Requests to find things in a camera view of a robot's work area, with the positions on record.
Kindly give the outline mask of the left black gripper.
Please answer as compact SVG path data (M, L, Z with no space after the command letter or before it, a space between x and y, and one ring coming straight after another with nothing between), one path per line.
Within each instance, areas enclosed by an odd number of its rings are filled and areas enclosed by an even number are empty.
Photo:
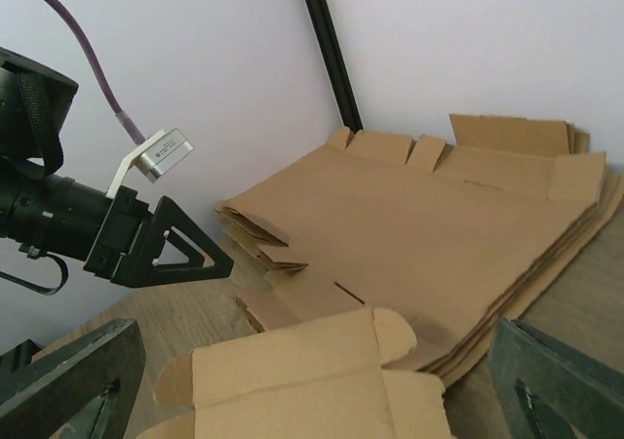
M83 269L138 289L230 276L234 262L169 197L149 205L121 187L98 229Z

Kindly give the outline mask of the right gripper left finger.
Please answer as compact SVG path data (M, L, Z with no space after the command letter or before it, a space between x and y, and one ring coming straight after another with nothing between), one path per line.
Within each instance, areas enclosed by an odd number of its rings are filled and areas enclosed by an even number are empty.
M102 325L1 380L1 436L124 437L145 361L137 321Z

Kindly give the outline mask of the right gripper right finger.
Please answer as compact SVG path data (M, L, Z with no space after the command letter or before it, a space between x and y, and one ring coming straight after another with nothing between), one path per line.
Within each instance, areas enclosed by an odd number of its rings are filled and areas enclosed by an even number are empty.
M623 374L521 320L497 321L489 371L513 438L623 436Z

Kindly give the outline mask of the cardboard box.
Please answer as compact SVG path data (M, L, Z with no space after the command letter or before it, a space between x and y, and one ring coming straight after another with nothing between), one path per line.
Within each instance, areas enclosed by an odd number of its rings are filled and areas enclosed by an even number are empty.
M184 411L147 438L448 438L442 381L394 370L408 322L361 308L180 355L155 400Z

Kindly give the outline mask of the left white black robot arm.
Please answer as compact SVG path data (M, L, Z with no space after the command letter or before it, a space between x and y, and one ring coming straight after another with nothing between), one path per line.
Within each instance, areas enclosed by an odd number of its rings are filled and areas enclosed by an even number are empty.
M1 52L1 235L29 259L67 259L126 288L226 278L233 261L171 198L151 209L123 184L138 168L159 179L192 150L177 129L160 131L123 158L105 191L59 176L59 132L77 92L70 78Z

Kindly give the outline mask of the stack of flat cardboard sheets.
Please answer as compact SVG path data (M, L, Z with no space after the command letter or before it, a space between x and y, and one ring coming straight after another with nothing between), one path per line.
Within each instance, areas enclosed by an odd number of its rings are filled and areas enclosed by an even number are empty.
M386 307L418 346L398 360L453 384L613 217L623 178L564 121L453 114L454 143L339 129L221 202L266 268L239 296L264 330Z

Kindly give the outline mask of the left black frame post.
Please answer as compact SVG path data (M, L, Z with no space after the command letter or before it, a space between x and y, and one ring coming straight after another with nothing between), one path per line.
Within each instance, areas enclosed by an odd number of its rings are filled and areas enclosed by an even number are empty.
M343 122L353 133L364 129L327 0L304 0Z

